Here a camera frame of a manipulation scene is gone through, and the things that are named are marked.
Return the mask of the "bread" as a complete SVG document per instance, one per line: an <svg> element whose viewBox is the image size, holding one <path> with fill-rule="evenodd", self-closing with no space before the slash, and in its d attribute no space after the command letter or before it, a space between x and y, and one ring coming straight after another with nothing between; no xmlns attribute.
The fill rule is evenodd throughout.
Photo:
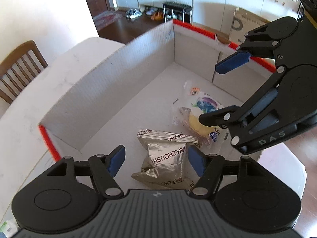
<svg viewBox="0 0 317 238"><path fill-rule="evenodd" d="M228 136L228 131L218 126L205 126L199 122L199 116L223 108L203 88L193 81L186 81L182 95L173 103L173 122L183 125L199 142L206 145L213 153L218 153Z"/></svg>

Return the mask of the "brown wooden chair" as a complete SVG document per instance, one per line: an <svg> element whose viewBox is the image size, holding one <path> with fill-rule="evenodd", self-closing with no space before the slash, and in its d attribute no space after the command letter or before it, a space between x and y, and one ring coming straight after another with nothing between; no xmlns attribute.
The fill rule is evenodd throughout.
<svg viewBox="0 0 317 238"><path fill-rule="evenodd" d="M12 104L47 67L48 63L33 40L19 45L1 62L1 99Z"/></svg>

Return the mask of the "silver foil snack pouch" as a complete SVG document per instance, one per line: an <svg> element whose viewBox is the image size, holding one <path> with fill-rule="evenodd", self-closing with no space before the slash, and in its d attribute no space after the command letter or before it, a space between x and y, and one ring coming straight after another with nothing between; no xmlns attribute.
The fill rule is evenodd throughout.
<svg viewBox="0 0 317 238"><path fill-rule="evenodd" d="M187 169L187 152L198 139L184 133L172 133L141 128L137 138L148 154L143 160L141 171L132 178L148 186L165 189L193 187Z"/></svg>

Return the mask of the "black shoe rack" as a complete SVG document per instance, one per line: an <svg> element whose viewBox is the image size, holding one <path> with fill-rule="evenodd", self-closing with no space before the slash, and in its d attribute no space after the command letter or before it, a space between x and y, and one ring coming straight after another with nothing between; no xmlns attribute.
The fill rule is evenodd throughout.
<svg viewBox="0 0 317 238"><path fill-rule="evenodd" d="M167 1L162 5L165 22L177 19L183 23L192 23L192 7L190 5L174 1Z"/></svg>

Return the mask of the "red cardboard box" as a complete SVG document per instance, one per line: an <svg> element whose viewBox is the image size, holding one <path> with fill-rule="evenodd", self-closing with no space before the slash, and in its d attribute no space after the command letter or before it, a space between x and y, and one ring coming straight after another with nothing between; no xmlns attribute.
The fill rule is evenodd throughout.
<svg viewBox="0 0 317 238"><path fill-rule="evenodd" d="M241 105L274 71L263 59L250 60L222 75L225 85L219 86L215 64L235 49L215 33L179 21L139 36L85 73L40 121L53 160L85 161L123 145L126 159L115 180L123 190L143 189L132 178L146 154L137 132L185 132L173 123L172 106L187 81L224 106Z"/></svg>

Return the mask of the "brown paper carton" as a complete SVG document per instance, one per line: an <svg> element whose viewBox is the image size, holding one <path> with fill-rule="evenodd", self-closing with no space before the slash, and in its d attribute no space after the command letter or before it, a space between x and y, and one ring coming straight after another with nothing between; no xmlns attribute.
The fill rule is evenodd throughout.
<svg viewBox="0 0 317 238"><path fill-rule="evenodd" d="M269 23L268 20L242 8L236 8L230 28L229 40L236 44L245 41L245 34L253 29Z"/></svg>

